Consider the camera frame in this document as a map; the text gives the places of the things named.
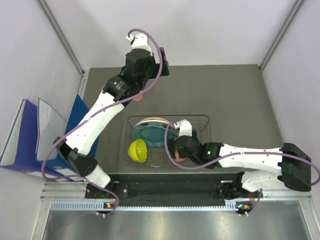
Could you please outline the yellow-green plastic bowl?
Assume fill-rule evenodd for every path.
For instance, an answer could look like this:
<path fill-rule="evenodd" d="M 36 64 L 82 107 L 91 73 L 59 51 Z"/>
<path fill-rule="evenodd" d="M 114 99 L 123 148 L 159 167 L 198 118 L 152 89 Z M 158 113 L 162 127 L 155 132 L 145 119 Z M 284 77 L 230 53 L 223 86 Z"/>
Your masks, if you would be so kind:
<path fill-rule="evenodd" d="M 142 139 L 134 140 L 128 148 L 128 156 L 136 163 L 145 163 L 148 158 L 148 149 Z"/>

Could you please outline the pink plastic cup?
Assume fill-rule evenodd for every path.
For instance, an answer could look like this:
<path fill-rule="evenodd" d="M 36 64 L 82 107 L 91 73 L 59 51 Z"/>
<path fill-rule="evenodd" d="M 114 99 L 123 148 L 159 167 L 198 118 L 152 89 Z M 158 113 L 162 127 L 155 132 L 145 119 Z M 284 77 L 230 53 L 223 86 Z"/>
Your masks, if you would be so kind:
<path fill-rule="evenodd" d="M 139 96 L 137 96 L 137 97 L 133 98 L 132 100 L 133 100 L 134 102 L 140 102 L 140 101 L 142 101 L 142 100 L 143 100 L 143 95 L 141 94 L 141 95 L 139 95 Z"/>
<path fill-rule="evenodd" d="M 177 163 L 181 163 L 185 160 L 185 157 L 181 157 L 179 151 L 177 149 L 174 150 L 174 161 Z"/>

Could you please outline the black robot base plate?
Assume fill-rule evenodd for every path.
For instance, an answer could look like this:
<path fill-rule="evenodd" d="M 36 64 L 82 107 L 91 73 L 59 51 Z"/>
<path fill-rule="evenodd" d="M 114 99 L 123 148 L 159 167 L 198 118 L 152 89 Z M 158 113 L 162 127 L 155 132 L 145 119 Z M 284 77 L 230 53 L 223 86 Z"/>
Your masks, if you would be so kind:
<path fill-rule="evenodd" d="M 120 199 L 152 195 L 207 195 L 212 199 L 253 199 L 257 192 L 242 188 L 240 173 L 113 173 L 106 190 Z"/>

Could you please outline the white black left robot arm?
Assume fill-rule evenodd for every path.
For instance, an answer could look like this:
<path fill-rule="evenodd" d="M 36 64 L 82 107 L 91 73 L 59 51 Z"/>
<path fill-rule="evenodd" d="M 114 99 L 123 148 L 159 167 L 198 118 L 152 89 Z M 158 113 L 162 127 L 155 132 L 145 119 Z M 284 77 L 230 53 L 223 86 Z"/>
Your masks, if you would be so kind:
<path fill-rule="evenodd" d="M 114 191 L 111 178 L 89 155 L 92 145 L 108 125 L 146 86 L 148 80 L 169 75 L 169 63 L 164 48 L 159 48 L 159 63 L 145 49 L 135 48 L 125 55 L 125 65 L 102 88 L 96 102 L 66 138 L 54 141 L 60 157 L 83 179 L 96 185 L 102 198 Z"/>

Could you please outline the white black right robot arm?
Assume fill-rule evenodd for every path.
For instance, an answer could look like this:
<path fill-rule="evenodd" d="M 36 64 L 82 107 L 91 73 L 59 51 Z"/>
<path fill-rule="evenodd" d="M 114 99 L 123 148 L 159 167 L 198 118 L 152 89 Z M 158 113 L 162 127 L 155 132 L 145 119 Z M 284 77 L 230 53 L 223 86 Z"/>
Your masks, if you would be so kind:
<path fill-rule="evenodd" d="M 233 192 L 245 198 L 260 189 L 287 188 L 309 192 L 312 188 L 310 157 L 293 143 L 272 149 L 236 147 L 221 142 L 200 143 L 196 137 L 180 136 L 164 142 L 172 161 L 188 158 L 194 169 L 243 168 Z"/>

